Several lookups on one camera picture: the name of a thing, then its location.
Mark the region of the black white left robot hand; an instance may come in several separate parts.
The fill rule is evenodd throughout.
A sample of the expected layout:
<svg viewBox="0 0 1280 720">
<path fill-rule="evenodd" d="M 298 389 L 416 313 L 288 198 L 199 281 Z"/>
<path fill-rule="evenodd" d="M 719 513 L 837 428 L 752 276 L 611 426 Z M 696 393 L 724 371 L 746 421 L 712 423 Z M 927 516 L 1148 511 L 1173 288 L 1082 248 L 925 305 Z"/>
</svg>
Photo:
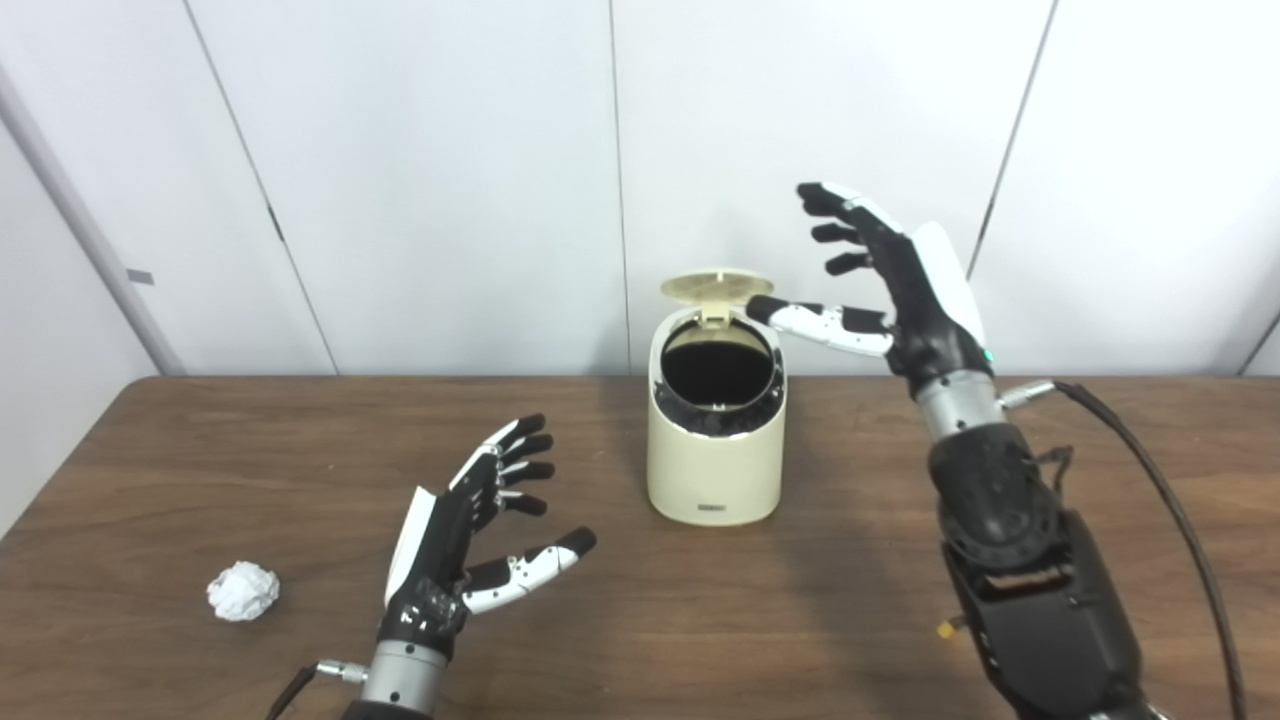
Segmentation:
<svg viewBox="0 0 1280 720">
<path fill-rule="evenodd" d="M 387 577 L 379 644 L 415 644 L 452 659 L 471 616 L 531 594 L 596 547 L 595 533 L 580 527 L 548 544 L 468 564 L 475 536 L 503 512 L 547 512 L 544 501 L 515 489 L 556 474 L 553 464 L 535 459 L 554 443 L 545 424 L 541 414 L 515 419 L 468 455 L 443 492 L 415 489 Z"/>
</svg>

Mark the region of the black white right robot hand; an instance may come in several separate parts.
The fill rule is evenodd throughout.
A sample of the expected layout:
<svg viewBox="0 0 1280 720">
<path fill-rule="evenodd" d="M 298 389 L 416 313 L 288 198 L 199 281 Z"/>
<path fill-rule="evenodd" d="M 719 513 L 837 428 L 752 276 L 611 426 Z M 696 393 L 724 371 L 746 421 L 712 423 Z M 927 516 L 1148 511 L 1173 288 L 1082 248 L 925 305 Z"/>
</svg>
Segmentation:
<svg viewBox="0 0 1280 720">
<path fill-rule="evenodd" d="M 745 305 L 751 320 L 841 352 L 882 357 L 910 395 L 954 373 L 995 377 L 975 297 L 940 223 L 909 233 L 863 193 L 827 182 L 800 183 L 796 192 L 804 211 L 823 220 L 812 228 L 814 241 L 859 246 L 829 259 L 826 272 L 873 270 L 893 313 L 756 293 Z"/>
</svg>

